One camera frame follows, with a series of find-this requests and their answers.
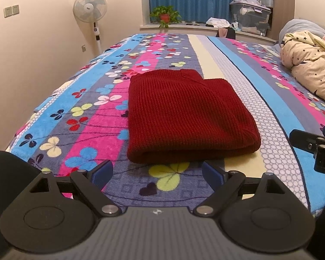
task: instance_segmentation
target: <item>gray pillow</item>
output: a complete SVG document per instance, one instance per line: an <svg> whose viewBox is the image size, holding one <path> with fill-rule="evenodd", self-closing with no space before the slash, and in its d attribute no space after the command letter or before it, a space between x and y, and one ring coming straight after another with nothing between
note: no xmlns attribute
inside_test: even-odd
<svg viewBox="0 0 325 260"><path fill-rule="evenodd" d="M325 29L319 25L304 19L290 20L279 33L279 44L282 44L285 34L295 33L308 30L310 33L323 38L325 36Z"/></svg>

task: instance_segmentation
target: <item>red flower pot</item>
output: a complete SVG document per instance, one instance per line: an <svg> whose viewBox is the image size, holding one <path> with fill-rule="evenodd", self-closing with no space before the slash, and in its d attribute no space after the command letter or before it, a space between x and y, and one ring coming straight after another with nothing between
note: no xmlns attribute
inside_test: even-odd
<svg viewBox="0 0 325 260"><path fill-rule="evenodd" d="M160 19L163 20L164 22L168 23L170 21L170 15L168 15L168 14L160 15Z"/></svg>

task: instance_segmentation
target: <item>logo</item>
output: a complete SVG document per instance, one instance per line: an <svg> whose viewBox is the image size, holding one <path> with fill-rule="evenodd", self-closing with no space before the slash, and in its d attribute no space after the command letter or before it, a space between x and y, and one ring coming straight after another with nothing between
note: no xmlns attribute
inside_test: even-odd
<svg viewBox="0 0 325 260"><path fill-rule="evenodd" d="M155 215L159 215L159 214L162 213L162 211L161 211L160 209L154 209L152 212L153 212Z"/></svg>

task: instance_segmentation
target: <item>light switch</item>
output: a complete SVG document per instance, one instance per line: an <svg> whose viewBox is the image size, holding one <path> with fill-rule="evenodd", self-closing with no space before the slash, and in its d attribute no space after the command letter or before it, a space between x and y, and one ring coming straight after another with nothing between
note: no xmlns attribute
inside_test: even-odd
<svg viewBox="0 0 325 260"><path fill-rule="evenodd" d="M9 17L12 15L12 7L4 8L4 17Z"/></svg>
<svg viewBox="0 0 325 260"><path fill-rule="evenodd" d="M19 14L19 5L12 6L12 15Z"/></svg>

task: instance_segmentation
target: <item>green leaves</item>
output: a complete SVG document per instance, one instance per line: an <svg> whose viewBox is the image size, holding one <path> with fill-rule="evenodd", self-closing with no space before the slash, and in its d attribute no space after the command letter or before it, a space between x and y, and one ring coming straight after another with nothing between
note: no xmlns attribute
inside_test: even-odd
<svg viewBox="0 0 325 260"><path fill-rule="evenodd" d="M165 22L164 20L161 20L161 15L169 15L170 21ZM171 23L179 23L180 20L178 18L181 18L178 11L175 11L173 9L173 6L159 6L153 9L150 16L153 18L154 21L157 21L160 23L160 27L168 28L168 25Z"/></svg>

